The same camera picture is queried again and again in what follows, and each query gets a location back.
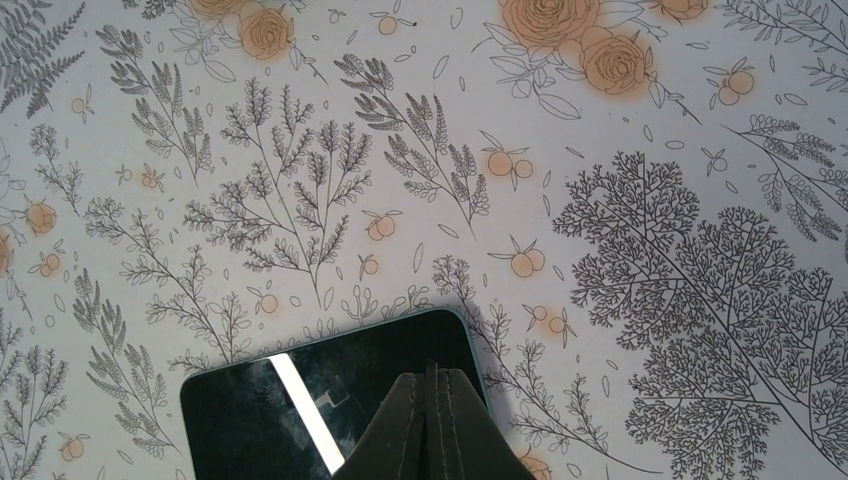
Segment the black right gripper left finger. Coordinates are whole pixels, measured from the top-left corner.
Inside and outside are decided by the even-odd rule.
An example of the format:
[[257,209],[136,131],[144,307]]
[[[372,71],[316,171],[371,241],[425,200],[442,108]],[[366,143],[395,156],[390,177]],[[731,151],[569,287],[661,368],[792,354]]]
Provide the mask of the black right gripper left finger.
[[424,376],[398,376],[333,480],[426,477]]

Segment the dark green smartphone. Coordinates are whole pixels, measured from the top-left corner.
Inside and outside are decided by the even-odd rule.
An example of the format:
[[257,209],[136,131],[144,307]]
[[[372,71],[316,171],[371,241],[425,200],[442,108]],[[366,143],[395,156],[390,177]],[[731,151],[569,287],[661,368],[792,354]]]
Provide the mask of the dark green smartphone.
[[[487,396],[466,322],[431,309],[285,348],[343,457],[349,457],[402,373],[434,360]],[[198,479],[331,476],[271,357],[190,376],[180,404]]]

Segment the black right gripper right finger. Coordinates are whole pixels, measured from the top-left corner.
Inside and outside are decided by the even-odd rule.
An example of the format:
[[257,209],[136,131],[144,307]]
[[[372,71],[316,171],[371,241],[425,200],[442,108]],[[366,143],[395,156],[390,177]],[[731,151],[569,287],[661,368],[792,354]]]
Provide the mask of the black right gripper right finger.
[[430,361],[425,374],[427,475],[430,479],[531,479],[460,369]]

